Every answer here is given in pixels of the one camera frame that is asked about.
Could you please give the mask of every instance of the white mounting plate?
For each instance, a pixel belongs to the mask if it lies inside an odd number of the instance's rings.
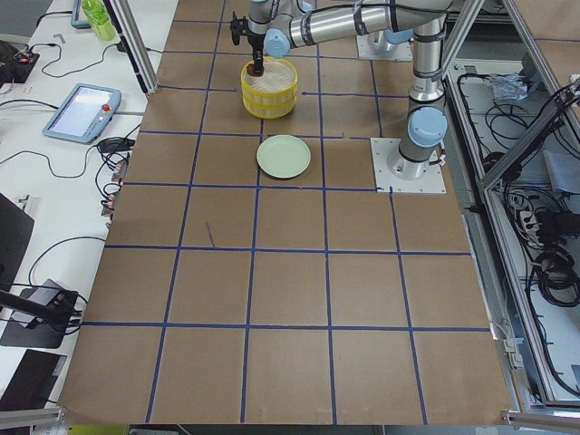
[[[387,165],[389,153],[399,146],[401,139],[371,138],[372,165],[374,180],[379,193],[419,193],[425,195],[443,195],[447,192],[441,174],[441,166],[429,166],[425,175],[415,181],[407,181],[395,177]],[[431,160],[437,159],[433,151]]]
[[[377,50],[369,45],[369,35],[356,37],[356,46],[359,49],[360,59],[371,59],[381,61],[394,62],[412,62],[413,55],[411,53],[411,45],[409,43],[400,43],[397,48],[385,52],[384,50]]]

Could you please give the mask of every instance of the green bottle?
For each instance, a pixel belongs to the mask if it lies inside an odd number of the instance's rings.
[[[102,0],[82,0],[82,10],[98,38],[110,41],[117,35]]]

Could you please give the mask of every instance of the blue joint cap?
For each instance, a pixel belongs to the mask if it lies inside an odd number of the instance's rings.
[[[391,29],[384,31],[384,39],[389,44],[403,44],[408,42],[413,37],[413,29],[403,30],[402,32],[394,32]]]
[[[314,6],[312,6],[308,2],[302,2],[302,10],[305,12],[312,12],[314,10]]]
[[[433,148],[443,140],[447,126],[447,118],[439,109],[424,107],[409,118],[409,138],[419,147]]]
[[[278,29],[268,29],[264,39],[264,49],[268,55],[281,59],[290,53],[290,41]]]

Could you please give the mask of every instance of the yellow container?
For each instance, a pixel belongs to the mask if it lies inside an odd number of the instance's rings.
[[[242,69],[242,99],[252,115],[263,120],[282,118],[296,106],[298,72],[284,59],[266,57],[264,74],[254,77],[247,72],[248,62]]]

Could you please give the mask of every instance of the green plate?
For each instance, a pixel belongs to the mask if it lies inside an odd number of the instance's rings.
[[[262,142],[257,149],[257,164],[277,179],[291,179],[302,174],[310,164],[310,149],[302,140],[280,134]]]

